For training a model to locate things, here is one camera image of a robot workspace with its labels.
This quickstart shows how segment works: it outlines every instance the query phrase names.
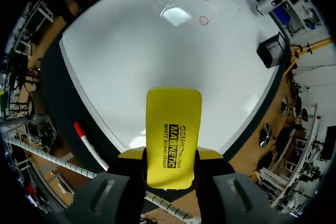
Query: yellow pole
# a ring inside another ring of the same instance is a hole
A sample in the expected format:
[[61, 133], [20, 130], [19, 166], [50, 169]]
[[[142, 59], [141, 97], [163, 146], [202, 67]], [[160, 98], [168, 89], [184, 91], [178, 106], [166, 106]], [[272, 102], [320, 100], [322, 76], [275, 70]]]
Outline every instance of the yellow pole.
[[[316, 49], [319, 49], [319, 48], [321, 48], [321, 47], [324, 47], [324, 46], [326, 46], [326, 45], [329, 45], [330, 43], [333, 43], [334, 41], [333, 40], [330, 40], [330, 41], [326, 41], [326, 42], [324, 42], [324, 43], [322, 43], [322, 44], [319, 44], [318, 46], [315, 46], [315, 47], [311, 47], [310, 49], [312, 50], [312, 51], [314, 51], [314, 50], [316, 50]], [[303, 54], [305, 54], [306, 52], [308, 52], [308, 49], [306, 49], [306, 50], [304, 50], [304, 51], [301, 51], [301, 52], [298, 52], [298, 54], [299, 55], [303, 55]], [[294, 58], [296, 55], [295, 55], [295, 52], [292, 52], [292, 58]]]
[[[315, 46], [315, 45], [317, 45], [317, 44], [320, 44], [320, 43], [323, 43], [323, 42], [327, 42], [327, 41], [331, 41], [331, 42], [332, 42], [332, 38], [328, 38], [328, 39], [323, 39], [323, 40], [320, 40], [320, 41], [316, 41], [316, 42], [310, 44], [310, 46], [312, 47], [312, 46]], [[297, 50], [301, 50], [301, 48], [300, 48], [299, 45], [294, 45], [294, 44], [292, 44], [292, 45], [290, 45], [290, 46], [291, 46], [291, 47], [296, 47], [296, 48], [294, 48], [294, 49], [291, 50], [292, 52], [295, 52], [295, 51], [297, 51]]]
[[[319, 48], [321, 48], [321, 47], [324, 47], [324, 46], [326, 46], [326, 45], [328, 45], [328, 44], [334, 42], [332, 39], [326, 39], [326, 40], [324, 40], [324, 41], [325, 41], [324, 43], [319, 44], [318, 46], [311, 47], [311, 48], [310, 48], [311, 51], [314, 51], [314, 50], [316, 50], [316, 49], [319, 49]], [[307, 50], [305, 50], [305, 51], [301, 51], [301, 52], [298, 52], [298, 54], [299, 54], [299, 55], [303, 55], [303, 54], [305, 54], [306, 52], [308, 52], [308, 51], [307, 51]], [[292, 53], [292, 58], [295, 58], [295, 57], [296, 57], [295, 53]], [[285, 73], [283, 74], [282, 77], [285, 77], [285, 75], [292, 69], [292, 67], [293, 67], [294, 64], [298, 61], [298, 59], [299, 59], [299, 58], [295, 58], [295, 59], [292, 61], [292, 63], [291, 63], [290, 66], [286, 69], [286, 71], [285, 71]]]

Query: wooden floor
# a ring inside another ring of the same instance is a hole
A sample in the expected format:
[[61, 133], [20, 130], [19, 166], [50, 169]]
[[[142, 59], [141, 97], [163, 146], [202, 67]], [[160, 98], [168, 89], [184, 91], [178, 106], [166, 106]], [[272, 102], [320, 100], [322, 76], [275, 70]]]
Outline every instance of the wooden floor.
[[[70, 9], [75, 13], [77, 10], [76, 4], [73, 1], [69, 0], [69, 6]], [[54, 23], [52, 23], [50, 27], [47, 29], [39, 45], [35, 45], [33, 47], [33, 56], [29, 60], [28, 63], [29, 67], [34, 65], [37, 59], [44, 56], [50, 43], [53, 41], [53, 39], [62, 30], [64, 26], [65, 22], [61, 17], [55, 19]], [[27, 89], [28, 91], [31, 91], [34, 90], [35, 87], [28, 84]], [[269, 107], [268, 111], [266, 112], [264, 118], [262, 119], [260, 125], [252, 134], [252, 136], [248, 139], [248, 141], [244, 144], [244, 146], [240, 149], [240, 151], [230, 161], [231, 165], [233, 166], [233, 168], [237, 173], [244, 173], [250, 176], [252, 180], [256, 180], [256, 178], [254, 177], [254, 171], [256, 170], [259, 160], [272, 148], [272, 146], [275, 143], [275, 141], [272, 140], [270, 141], [270, 143], [268, 143], [266, 147], [260, 148], [258, 145], [259, 131], [265, 123], [271, 123], [273, 129], [273, 136], [278, 135], [279, 131], [282, 129], [287, 119], [286, 116], [281, 114], [280, 110], [281, 99], [285, 94], [290, 98], [289, 86], [287, 85], [286, 80], [283, 79], [277, 91], [277, 94], [271, 106]], [[26, 101], [27, 97], [28, 93], [23, 90], [20, 94], [20, 100]], [[49, 163], [48, 161], [36, 157], [35, 155], [32, 156], [32, 160], [39, 169], [41, 169], [47, 163]], [[67, 173], [68, 176], [74, 176], [74, 177], [78, 176], [72, 171], [68, 171]], [[51, 178], [51, 176], [52, 173], [49, 172], [44, 175], [44, 178], [46, 181], [48, 181]], [[55, 191], [55, 193], [61, 198], [61, 200], [64, 201], [66, 205], [68, 206], [71, 205], [73, 199], [72, 195], [62, 192], [55, 180], [53, 180], [53, 182], [50, 183], [50, 186]], [[176, 200], [174, 204], [186, 211], [189, 211], [189, 213], [193, 215], [200, 215], [197, 204], [197, 198], [194, 191]], [[153, 219], [156, 219], [159, 223], [183, 223], [161, 209], [151, 211], [147, 213], [147, 215]]]

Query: wall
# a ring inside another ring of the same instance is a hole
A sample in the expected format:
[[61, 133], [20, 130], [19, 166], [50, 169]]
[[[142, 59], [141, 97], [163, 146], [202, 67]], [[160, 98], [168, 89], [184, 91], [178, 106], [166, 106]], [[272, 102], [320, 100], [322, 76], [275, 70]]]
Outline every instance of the wall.
[[[325, 28], [318, 28], [303, 36], [293, 38], [292, 44], [306, 45], [325, 38], [329, 38]], [[298, 69], [294, 70], [294, 79], [302, 88], [300, 96], [302, 106], [318, 103], [318, 114], [321, 116], [317, 140], [324, 142], [328, 126], [336, 125], [336, 46], [329, 44], [314, 50], [313, 54], [304, 54], [297, 62]], [[314, 160], [322, 174], [328, 169], [329, 162]], [[316, 182], [300, 182], [305, 188], [304, 194], [311, 197], [315, 194]]]

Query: yellow eraser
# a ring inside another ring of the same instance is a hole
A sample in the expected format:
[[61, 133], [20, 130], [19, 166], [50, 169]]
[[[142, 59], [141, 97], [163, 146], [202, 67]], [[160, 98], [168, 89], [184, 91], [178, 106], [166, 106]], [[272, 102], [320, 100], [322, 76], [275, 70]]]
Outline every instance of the yellow eraser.
[[147, 184], [152, 188], [186, 189], [194, 178], [202, 111], [194, 89], [154, 88], [147, 94]]

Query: red marker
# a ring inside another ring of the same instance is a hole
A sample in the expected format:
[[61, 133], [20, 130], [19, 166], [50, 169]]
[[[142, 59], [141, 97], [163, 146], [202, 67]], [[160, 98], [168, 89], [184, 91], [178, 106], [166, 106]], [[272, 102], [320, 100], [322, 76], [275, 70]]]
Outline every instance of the red marker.
[[83, 129], [79, 125], [78, 121], [76, 121], [74, 123], [74, 127], [75, 127], [75, 129], [77, 131], [78, 136], [80, 137], [80, 139], [82, 139], [82, 141], [83, 141], [84, 145], [86, 146], [86, 148], [93, 155], [93, 157], [100, 164], [100, 166], [103, 167], [103, 169], [105, 171], [107, 171], [109, 169], [108, 164], [99, 156], [99, 154], [96, 152], [96, 150], [93, 148], [93, 146], [89, 143], [89, 140], [86, 137], [85, 132], [83, 131]]

